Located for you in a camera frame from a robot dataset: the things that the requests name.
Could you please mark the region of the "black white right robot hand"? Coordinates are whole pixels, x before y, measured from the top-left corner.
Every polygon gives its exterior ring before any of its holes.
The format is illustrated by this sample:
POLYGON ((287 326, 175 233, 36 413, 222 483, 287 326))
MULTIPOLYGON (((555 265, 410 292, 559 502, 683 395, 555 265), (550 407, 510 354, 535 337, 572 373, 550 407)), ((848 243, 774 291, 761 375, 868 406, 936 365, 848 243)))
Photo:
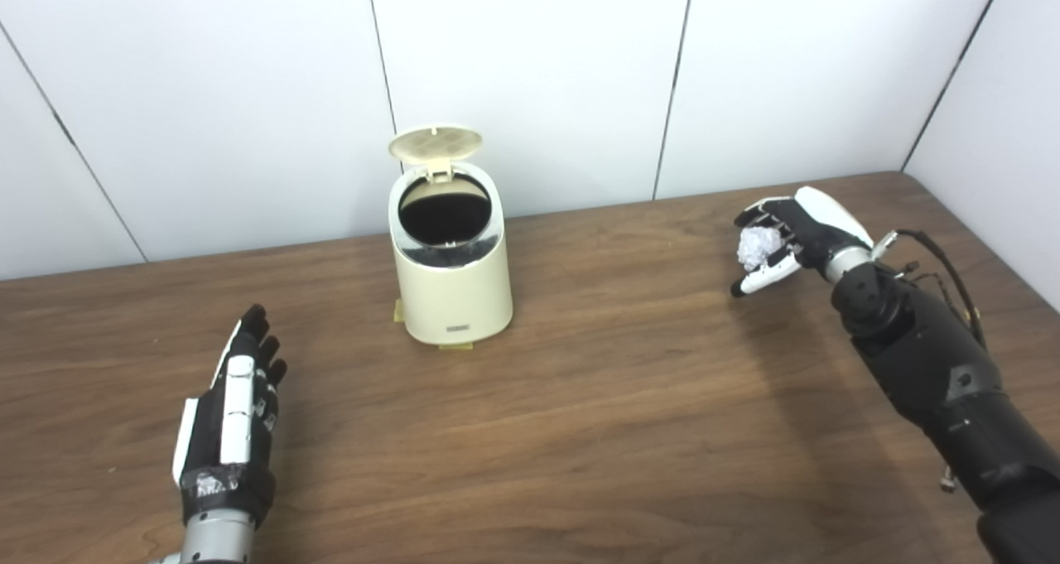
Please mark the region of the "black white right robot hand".
POLYGON ((753 202, 735 217, 734 225, 772 229, 780 240, 763 263, 730 286, 734 297, 753 295, 800 269, 817 271, 836 285, 845 274, 869 263, 874 247, 860 221, 831 195, 810 186, 792 195, 753 202))

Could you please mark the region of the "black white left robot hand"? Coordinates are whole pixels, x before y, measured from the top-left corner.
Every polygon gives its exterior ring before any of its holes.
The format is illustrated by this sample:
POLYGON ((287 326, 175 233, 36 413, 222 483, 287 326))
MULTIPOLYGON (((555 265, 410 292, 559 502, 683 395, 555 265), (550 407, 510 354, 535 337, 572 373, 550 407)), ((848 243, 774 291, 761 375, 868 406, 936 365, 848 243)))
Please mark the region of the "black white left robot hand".
POLYGON ((272 508, 270 455, 287 363, 277 357, 280 342, 269 330, 265 307, 251 305, 222 349, 207 390, 186 399, 171 462, 183 523, 231 509, 260 527, 272 508))

